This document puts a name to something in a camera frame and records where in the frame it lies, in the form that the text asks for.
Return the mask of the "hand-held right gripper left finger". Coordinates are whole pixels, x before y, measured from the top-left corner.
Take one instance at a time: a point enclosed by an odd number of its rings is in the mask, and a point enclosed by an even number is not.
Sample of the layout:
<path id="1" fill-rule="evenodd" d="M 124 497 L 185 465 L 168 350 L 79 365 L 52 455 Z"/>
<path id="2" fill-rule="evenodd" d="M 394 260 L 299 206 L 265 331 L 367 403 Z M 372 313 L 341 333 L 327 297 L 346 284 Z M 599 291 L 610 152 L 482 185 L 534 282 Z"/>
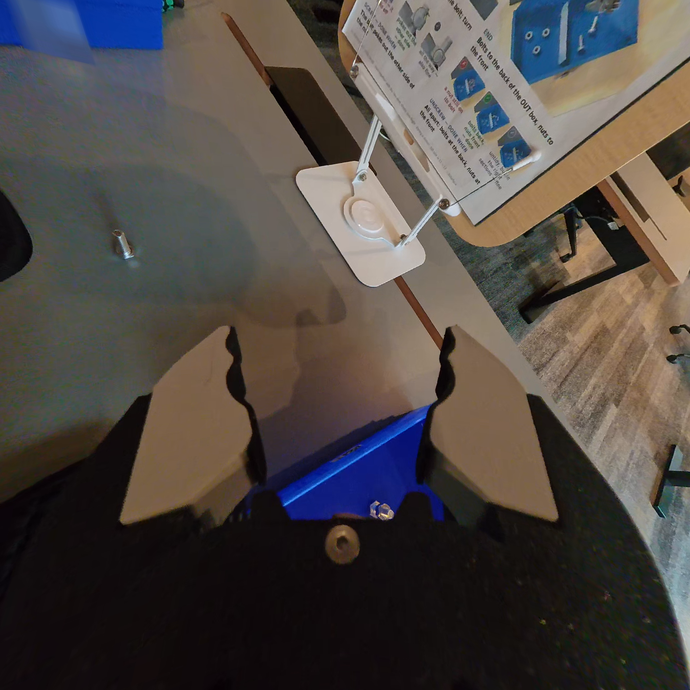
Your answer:
<path id="1" fill-rule="evenodd" d="M 155 384 L 119 522 L 189 511 L 219 526 L 266 476 L 237 330 L 221 326 Z"/>

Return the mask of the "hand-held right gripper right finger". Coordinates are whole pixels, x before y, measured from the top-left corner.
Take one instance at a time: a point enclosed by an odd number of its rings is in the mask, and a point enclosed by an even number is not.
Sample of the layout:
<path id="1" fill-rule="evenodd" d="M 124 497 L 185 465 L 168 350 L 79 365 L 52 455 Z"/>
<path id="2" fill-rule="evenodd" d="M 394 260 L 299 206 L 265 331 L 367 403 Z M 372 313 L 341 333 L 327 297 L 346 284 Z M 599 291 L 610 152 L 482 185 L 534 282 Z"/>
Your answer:
<path id="1" fill-rule="evenodd" d="M 444 333 L 436 396 L 424 421 L 416 476 L 455 521 L 481 522 L 493 506 L 557 522 L 528 394 L 459 326 Z"/>

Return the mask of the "blue plastic bin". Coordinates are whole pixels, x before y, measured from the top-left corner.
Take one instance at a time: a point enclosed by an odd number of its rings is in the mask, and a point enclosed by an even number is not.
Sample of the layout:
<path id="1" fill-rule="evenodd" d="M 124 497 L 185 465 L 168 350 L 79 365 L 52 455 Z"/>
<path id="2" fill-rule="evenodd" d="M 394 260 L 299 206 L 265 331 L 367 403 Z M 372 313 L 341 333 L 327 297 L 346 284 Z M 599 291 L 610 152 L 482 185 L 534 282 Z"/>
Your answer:
<path id="1" fill-rule="evenodd" d="M 51 55 L 159 50 L 162 1 L 2 1 L 1 44 Z"/>
<path id="2" fill-rule="evenodd" d="M 397 513 L 408 493 L 428 497 L 433 518 L 443 521 L 441 499 L 417 482 L 416 460 L 429 406 L 394 419 L 383 429 L 276 490 L 292 520 L 368 519 L 376 500 Z"/>

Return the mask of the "dark metal desk foot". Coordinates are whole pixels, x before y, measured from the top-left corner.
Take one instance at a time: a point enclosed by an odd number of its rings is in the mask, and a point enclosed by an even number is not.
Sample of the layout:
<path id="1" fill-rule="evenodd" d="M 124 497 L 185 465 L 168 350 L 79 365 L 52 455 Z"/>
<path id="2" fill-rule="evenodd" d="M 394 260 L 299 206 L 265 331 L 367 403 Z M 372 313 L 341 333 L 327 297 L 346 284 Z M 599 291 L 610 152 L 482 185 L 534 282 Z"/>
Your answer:
<path id="1" fill-rule="evenodd" d="M 669 516 L 676 488 L 689 488 L 689 470 L 683 469 L 684 455 L 674 444 L 660 473 L 660 479 L 651 505 L 656 514 L 666 520 Z"/>

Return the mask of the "rounded wooden board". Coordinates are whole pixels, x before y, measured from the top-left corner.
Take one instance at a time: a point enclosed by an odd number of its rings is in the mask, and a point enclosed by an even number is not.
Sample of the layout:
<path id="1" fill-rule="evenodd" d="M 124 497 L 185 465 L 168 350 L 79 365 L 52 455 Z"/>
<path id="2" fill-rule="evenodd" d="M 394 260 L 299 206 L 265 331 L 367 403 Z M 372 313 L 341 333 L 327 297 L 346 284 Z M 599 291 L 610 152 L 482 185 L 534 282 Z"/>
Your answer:
<path id="1" fill-rule="evenodd" d="M 348 41 L 342 37 L 341 27 L 353 2 L 344 2 L 338 37 L 343 63 L 349 70 L 359 61 Z M 667 97 L 662 99 L 662 104 L 671 106 L 671 123 L 684 124 L 689 116 L 681 116 L 680 106 L 671 105 L 671 87 L 662 85 L 668 79 L 671 80 L 671 86 L 679 86 L 681 94 L 687 95 L 689 62 L 675 69 L 656 87 L 646 92 L 486 220 L 473 224 L 463 212 L 454 217 L 446 215 L 453 229 L 461 237 L 472 239 L 479 246 L 494 246 L 502 244 L 508 238 L 508 231 L 502 230 L 504 225 L 511 227 L 511 232 L 516 234 L 518 230 L 540 222 L 561 203 L 597 184 L 600 179 L 631 160 L 642 151 L 643 144 L 656 143 L 670 133 L 671 126 L 662 123 L 663 115 L 656 124 L 652 124 L 650 111 L 653 96 Z"/>

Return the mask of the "white document stand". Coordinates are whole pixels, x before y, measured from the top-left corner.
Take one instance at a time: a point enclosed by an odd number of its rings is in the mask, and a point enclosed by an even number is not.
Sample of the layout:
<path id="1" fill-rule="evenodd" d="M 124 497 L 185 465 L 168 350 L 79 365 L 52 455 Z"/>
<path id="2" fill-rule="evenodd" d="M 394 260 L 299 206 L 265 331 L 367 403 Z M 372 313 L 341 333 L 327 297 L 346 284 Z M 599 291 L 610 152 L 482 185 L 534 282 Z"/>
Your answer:
<path id="1" fill-rule="evenodd" d="M 358 161 L 306 168 L 296 184 L 357 279 L 378 287 L 422 265 L 426 253 L 418 234 L 436 211 L 454 217 L 469 196 L 456 199 L 386 99 L 369 69 L 355 62 L 350 75 L 373 110 Z M 432 205 L 410 228 L 370 167 L 381 129 L 432 197 Z"/>

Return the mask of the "white top desk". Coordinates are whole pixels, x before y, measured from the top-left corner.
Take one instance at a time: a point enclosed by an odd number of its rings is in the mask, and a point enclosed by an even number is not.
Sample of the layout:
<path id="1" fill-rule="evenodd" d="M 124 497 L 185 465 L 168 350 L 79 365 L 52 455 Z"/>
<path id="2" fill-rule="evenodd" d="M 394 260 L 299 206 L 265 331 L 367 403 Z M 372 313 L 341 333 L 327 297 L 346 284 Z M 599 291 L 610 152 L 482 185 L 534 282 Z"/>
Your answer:
<path id="1" fill-rule="evenodd" d="M 570 252 L 577 254 L 577 232 L 587 225 L 613 265 L 567 286 L 536 292 L 519 308 L 534 323 L 554 304 L 650 264 L 669 286 L 689 276 L 689 208 L 647 153 L 625 164 L 555 214 L 565 219 Z"/>

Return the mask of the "printed instruction sheet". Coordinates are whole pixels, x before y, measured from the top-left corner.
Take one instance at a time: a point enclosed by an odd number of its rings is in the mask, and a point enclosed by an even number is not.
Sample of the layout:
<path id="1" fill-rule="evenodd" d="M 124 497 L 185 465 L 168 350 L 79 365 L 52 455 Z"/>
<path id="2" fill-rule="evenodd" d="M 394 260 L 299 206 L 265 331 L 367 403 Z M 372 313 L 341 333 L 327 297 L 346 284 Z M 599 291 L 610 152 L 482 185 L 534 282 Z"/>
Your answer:
<path id="1" fill-rule="evenodd" d="M 354 1 L 341 34 L 478 224 L 689 61 L 689 2 Z"/>

